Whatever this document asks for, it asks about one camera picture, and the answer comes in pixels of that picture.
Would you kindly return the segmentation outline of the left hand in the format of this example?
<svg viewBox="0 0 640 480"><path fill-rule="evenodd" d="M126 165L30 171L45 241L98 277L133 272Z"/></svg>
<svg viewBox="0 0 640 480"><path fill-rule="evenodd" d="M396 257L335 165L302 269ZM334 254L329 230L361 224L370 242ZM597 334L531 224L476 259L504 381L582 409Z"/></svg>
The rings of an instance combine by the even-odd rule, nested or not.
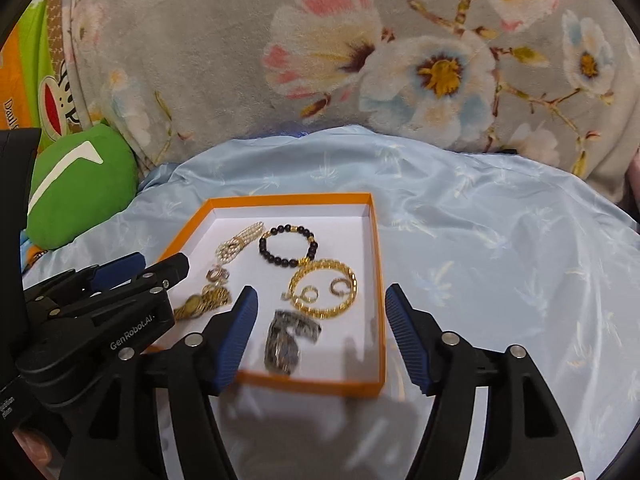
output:
<svg viewBox="0 0 640 480"><path fill-rule="evenodd" d="M17 429L13 431L15 440L21 445L30 461L40 471L43 478L54 480L58 476L50 468L54 453L50 443L40 434Z"/></svg>

